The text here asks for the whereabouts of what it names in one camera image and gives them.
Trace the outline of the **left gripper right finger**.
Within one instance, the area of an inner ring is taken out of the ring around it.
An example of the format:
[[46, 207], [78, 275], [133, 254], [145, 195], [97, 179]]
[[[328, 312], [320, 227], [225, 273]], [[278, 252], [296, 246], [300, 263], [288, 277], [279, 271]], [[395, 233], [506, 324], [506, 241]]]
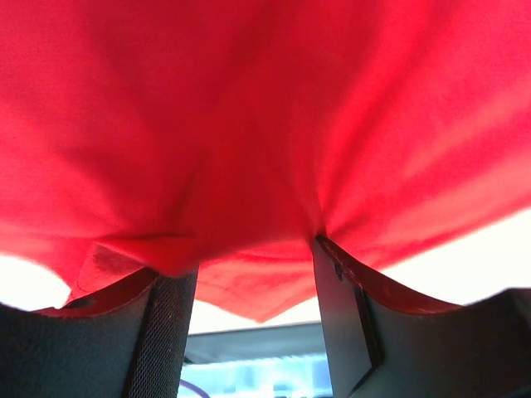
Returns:
[[529, 396], [528, 289], [460, 306], [388, 278], [327, 237], [312, 252], [334, 396]]

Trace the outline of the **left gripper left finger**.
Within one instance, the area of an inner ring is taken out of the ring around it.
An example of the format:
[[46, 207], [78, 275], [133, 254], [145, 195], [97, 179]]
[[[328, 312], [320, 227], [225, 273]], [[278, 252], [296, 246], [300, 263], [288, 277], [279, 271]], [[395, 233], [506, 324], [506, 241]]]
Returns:
[[64, 308], [1, 307], [3, 397], [175, 397], [197, 273], [143, 269]]

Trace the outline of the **red t shirt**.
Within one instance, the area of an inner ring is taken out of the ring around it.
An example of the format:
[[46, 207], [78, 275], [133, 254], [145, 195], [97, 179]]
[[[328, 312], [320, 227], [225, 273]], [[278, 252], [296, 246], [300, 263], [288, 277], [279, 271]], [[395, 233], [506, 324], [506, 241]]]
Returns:
[[527, 1], [4, 1], [1, 250], [263, 322], [530, 204]]

